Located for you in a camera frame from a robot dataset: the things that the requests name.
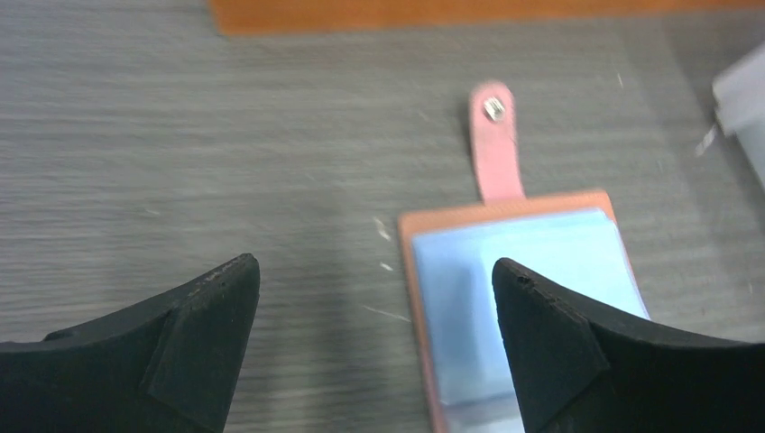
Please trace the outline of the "tan leather card holder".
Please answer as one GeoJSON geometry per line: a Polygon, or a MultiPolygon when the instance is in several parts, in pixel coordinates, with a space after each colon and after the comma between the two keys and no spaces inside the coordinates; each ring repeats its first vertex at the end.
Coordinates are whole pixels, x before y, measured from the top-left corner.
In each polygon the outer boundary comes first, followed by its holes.
{"type": "Polygon", "coordinates": [[[521,432],[492,271],[511,258],[569,289],[646,318],[612,202],[601,189],[527,198],[514,99],[502,82],[470,97],[478,205],[403,214],[398,223],[433,428],[521,432]]]}

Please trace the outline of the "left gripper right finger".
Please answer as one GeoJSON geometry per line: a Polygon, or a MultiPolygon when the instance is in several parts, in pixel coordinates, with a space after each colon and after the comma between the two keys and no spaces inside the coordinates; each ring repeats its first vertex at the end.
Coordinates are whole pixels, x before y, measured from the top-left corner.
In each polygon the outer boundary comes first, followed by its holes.
{"type": "Polygon", "coordinates": [[[493,293],[527,431],[763,431],[763,344],[634,316],[508,258],[493,293]]]}

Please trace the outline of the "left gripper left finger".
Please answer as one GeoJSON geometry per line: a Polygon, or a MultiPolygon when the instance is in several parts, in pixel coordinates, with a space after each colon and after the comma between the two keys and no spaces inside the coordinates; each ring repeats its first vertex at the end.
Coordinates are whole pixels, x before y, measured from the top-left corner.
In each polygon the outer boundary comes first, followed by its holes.
{"type": "Polygon", "coordinates": [[[2,343],[2,431],[222,431],[259,289],[245,253],[39,342],[2,343]]]}

